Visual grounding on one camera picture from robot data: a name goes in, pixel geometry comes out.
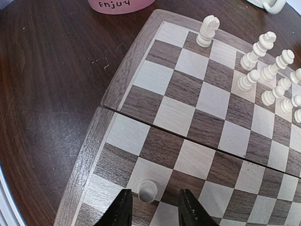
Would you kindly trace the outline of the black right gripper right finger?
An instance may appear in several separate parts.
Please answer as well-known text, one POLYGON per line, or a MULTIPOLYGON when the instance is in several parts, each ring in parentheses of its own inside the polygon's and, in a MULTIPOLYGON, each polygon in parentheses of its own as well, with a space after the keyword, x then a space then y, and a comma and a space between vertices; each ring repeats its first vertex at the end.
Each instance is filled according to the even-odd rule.
POLYGON ((181 189, 178 196, 180 226, 218 226, 189 189, 181 189))

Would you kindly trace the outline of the white queen chess piece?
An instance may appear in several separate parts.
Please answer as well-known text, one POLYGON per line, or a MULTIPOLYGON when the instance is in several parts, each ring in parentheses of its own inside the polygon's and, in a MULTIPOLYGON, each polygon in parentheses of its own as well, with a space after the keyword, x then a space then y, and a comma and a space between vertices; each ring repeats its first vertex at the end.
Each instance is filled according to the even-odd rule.
POLYGON ((280 56, 276 57, 275 63, 268 65, 261 70, 261 77, 265 81, 271 81, 280 69, 285 69, 294 62, 295 55, 288 49, 283 50, 280 56))

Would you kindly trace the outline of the white pawn chess piece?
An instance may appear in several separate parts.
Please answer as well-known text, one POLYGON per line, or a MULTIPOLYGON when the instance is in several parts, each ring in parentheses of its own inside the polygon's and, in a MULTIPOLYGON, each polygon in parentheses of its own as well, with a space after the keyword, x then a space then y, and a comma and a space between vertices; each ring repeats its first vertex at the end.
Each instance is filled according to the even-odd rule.
POLYGON ((282 86, 278 85, 272 90, 266 90, 261 94, 261 101, 265 106, 274 104, 275 100, 282 97, 285 90, 282 86))

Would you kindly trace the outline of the white king chess piece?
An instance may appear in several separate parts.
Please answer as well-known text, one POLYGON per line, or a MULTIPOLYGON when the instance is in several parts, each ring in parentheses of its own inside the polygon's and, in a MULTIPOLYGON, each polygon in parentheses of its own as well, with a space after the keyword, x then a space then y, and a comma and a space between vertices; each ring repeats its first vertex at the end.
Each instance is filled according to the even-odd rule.
POLYGON ((240 59, 240 65, 246 71, 251 71, 256 66, 259 57, 266 55, 266 52, 273 48, 276 41, 276 34, 268 31, 259 36, 258 42, 253 44, 253 50, 240 59))

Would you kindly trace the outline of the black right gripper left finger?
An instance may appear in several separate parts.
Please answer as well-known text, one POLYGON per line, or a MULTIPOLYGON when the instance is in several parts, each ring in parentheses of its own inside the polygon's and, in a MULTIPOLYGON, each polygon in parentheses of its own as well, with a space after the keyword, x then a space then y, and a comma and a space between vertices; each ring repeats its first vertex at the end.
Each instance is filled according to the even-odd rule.
POLYGON ((95 226, 131 226, 133 196, 131 189, 122 189, 95 226))

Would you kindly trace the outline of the white knight chess piece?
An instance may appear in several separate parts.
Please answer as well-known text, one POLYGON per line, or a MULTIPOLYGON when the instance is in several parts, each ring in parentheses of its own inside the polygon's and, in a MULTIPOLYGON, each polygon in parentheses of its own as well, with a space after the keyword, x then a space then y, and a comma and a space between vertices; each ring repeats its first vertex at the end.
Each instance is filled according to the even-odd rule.
POLYGON ((204 48, 209 47, 219 26, 220 20, 214 15, 205 17, 196 38, 197 44, 204 48))

